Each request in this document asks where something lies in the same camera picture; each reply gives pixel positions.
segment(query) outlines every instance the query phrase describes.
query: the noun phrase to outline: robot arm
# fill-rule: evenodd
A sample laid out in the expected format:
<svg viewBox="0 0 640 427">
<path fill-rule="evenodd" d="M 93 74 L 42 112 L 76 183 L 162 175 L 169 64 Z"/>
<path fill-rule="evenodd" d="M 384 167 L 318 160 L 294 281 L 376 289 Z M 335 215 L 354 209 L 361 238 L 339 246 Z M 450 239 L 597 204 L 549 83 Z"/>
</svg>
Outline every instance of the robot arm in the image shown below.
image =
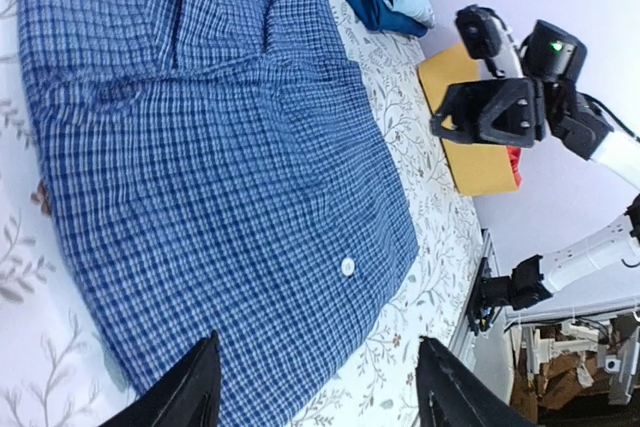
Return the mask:
<svg viewBox="0 0 640 427">
<path fill-rule="evenodd" d="M 504 21 L 478 6 L 458 12 L 456 26 L 469 55 L 483 61 L 483 80 L 449 87 L 431 119 L 435 135 L 459 143 L 532 147 L 545 137 L 548 125 L 568 150 L 608 167 L 640 190 L 638 139 L 614 130 L 603 114 L 608 109 L 576 90 L 587 53 L 582 42 L 538 21 L 518 47 Z M 452 125 L 445 128 L 449 117 Z M 496 307 L 531 307 L 620 260 L 638 266 L 639 238 L 640 196 L 625 214 L 586 239 L 527 259 L 511 276 L 478 279 L 468 307 L 471 324 L 487 330 Z"/>
</svg>

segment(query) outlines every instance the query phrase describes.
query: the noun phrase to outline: patterned garment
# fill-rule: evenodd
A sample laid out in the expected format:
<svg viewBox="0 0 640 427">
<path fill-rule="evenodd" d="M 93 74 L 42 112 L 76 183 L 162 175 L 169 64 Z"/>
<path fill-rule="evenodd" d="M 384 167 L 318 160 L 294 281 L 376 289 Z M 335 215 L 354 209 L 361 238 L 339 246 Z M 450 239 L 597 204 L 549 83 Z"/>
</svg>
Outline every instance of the patterned garment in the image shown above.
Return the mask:
<svg viewBox="0 0 640 427">
<path fill-rule="evenodd" d="M 327 0 L 20 0 L 65 260 L 140 393 L 220 333 L 222 426 L 288 422 L 417 254 Z"/>
</svg>

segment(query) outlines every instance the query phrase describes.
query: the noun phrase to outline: white wall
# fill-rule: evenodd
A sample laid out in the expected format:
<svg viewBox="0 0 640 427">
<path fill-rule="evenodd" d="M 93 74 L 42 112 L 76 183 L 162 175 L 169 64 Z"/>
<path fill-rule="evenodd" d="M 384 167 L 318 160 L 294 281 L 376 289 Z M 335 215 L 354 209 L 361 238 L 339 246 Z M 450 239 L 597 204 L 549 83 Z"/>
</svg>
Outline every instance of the white wall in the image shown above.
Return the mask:
<svg viewBox="0 0 640 427">
<path fill-rule="evenodd" d="M 431 55 L 458 41 L 455 12 L 472 3 L 494 8 L 523 39 L 536 19 L 577 35 L 588 47 L 578 88 L 601 99 L 640 131 L 639 0 L 431 0 L 439 18 L 424 38 Z M 582 161 L 548 138 L 525 152 L 524 184 L 517 193 L 478 198 L 490 227 L 502 273 L 534 253 L 561 248 L 598 230 L 623 212 L 636 192 L 605 168 Z M 540 304 L 586 305 L 622 297 L 640 300 L 640 269 L 596 274 Z"/>
</svg>

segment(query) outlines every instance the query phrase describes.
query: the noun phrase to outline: yellow board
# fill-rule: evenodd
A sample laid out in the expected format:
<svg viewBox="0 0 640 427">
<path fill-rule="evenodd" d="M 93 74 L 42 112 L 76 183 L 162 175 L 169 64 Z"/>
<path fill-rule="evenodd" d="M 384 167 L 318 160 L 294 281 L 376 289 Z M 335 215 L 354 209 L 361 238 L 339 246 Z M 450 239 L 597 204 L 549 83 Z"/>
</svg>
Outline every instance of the yellow board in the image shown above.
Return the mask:
<svg viewBox="0 0 640 427">
<path fill-rule="evenodd" d="M 469 57 L 463 44 L 456 44 L 420 64 L 418 75 L 433 113 L 440 108 L 449 85 L 479 80 L 480 66 Z M 518 190 L 506 147 L 464 145 L 449 140 L 443 140 L 442 144 L 461 194 L 486 195 Z"/>
</svg>

